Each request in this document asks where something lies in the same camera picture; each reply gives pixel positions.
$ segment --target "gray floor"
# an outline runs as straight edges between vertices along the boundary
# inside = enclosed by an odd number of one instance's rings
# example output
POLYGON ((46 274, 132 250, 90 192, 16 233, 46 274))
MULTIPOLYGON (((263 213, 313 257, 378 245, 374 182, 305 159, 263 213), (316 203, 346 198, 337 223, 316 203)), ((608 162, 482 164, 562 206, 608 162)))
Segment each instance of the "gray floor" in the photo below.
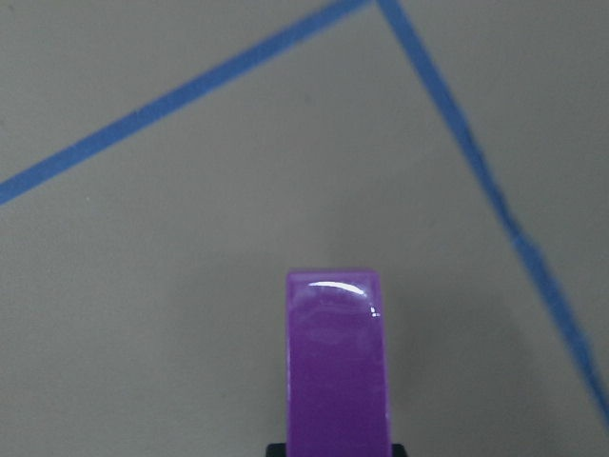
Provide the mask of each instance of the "gray floor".
MULTIPOLYGON (((0 2, 0 180, 323 4, 0 2)), ((403 4, 609 379, 607 2, 403 4)), ((0 211, 0 455, 263 455, 301 266, 380 271, 414 457, 607 455, 376 7, 0 211)))

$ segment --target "black base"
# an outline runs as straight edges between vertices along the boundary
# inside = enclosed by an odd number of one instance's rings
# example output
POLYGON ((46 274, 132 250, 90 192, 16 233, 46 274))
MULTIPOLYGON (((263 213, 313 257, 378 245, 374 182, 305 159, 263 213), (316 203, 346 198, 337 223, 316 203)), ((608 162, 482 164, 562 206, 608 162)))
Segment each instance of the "black base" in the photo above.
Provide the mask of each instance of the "black base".
MULTIPOLYGON (((391 447, 393 457, 408 457, 406 449, 402 445, 393 445, 391 447)), ((275 443, 266 447, 266 457, 286 457, 285 443, 275 443)))

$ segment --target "purple clip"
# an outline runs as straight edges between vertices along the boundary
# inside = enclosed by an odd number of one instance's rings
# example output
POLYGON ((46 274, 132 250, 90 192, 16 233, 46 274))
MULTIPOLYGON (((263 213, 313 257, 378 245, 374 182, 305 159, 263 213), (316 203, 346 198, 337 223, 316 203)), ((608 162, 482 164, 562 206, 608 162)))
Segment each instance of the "purple clip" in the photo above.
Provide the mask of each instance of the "purple clip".
POLYGON ((391 457, 379 276, 287 275, 287 456, 391 457))

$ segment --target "blue tape line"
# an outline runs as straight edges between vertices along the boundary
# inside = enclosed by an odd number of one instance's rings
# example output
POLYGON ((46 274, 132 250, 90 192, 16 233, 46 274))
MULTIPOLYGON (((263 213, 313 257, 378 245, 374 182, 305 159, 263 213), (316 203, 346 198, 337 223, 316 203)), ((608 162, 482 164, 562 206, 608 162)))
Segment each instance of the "blue tape line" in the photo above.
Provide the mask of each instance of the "blue tape line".
POLYGON ((521 261, 528 269, 529 275, 554 318, 581 375, 590 388, 606 425, 609 426, 609 402, 599 370, 594 362, 593 351, 586 341, 585 334, 581 330, 566 296, 560 289, 559 281, 543 259, 541 250, 514 217, 499 184, 495 181, 493 173, 484 159, 482 149, 474 138, 465 115, 432 62, 406 12, 397 0, 377 0, 377 3, 436 104, 444 122, 452 131, 465 160, 476 175, 521 261))
POLYGON ((339 0, 266 38, 260 44, 228 59, 82 140, 0 183, 0 205, 40 186, 89 157, 128 138, 138 130, 203 97, 265 61, 330 27, 371 0, 339 0))

